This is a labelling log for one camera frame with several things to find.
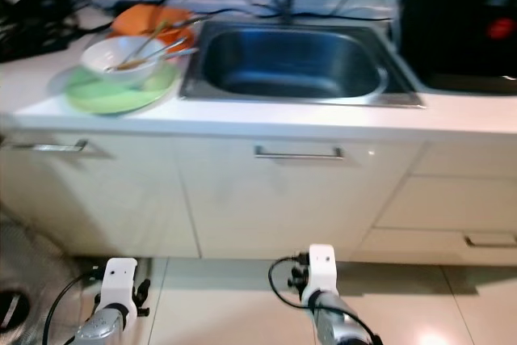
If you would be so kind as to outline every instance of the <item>stainless steel sink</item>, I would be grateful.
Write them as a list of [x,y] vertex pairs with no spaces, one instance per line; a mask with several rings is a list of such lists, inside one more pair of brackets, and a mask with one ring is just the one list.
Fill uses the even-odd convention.
[[421,107],[404,76],[366,27],[207,22],[180,95]]

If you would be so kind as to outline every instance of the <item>white cabinet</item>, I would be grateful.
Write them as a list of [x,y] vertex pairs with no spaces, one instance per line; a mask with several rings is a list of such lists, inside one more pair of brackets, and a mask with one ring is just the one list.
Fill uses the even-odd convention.
[[517,145],[435,143],[352,259],[517,264]]
[[0,152],[0,198],[76,255],[197,257],[172,142],[96,133],[20,133]]
[[517,180],[410,177],[376,226],[517,232]]
[[359,262],[516,265],[513,233],[372,229],[353,254]]
[[235,138],[175,144],[208,258],[276,258],[320,242],[348,259],[418,150],[404,143]]
[[433,143],[412,172],[415,175],[517,179],[517,141]]

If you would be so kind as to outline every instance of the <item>green plate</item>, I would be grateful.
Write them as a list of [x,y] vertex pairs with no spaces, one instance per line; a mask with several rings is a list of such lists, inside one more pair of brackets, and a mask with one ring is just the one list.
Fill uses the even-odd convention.
[[160,99],[172,86],[178,70],[171,64],[163,67],[141,85],[127,87],[104,81],[78,67],[66,84],[66,98],[79,111],[110,114],[134,111]]

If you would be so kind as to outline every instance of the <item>tiled floor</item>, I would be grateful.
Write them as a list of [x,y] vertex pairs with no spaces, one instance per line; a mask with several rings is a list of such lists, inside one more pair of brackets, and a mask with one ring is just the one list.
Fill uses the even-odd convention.
[[[139,318],[124,344],[315,344],[309,317],[283,305],[270,291],[269,264],[189,259],[147,263],[143,267],[153,283],[147,304],[151,316]],[[289,271],[280,267],[275,277],[284,290]],[[338,273],[342,297],[385,345],[517,343],[517,267],[345,263]],[[90,309],[85,305],[85,312]]]

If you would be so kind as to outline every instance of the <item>white bowl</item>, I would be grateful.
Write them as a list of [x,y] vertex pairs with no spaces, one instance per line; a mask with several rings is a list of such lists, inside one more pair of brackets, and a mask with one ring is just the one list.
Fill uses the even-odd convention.
[[[129,54],[146,42],[146,36],[117,36],[102,40],[90,46],[81,56],[81,64],[100,78],[127,84],[128,86],[143,82],[158,70],[162,62],[159,56],[134,69],[110,70],[107,68],[119,65]],[[151,40],[134,59],[147,57],[166,46],[160,40]]]

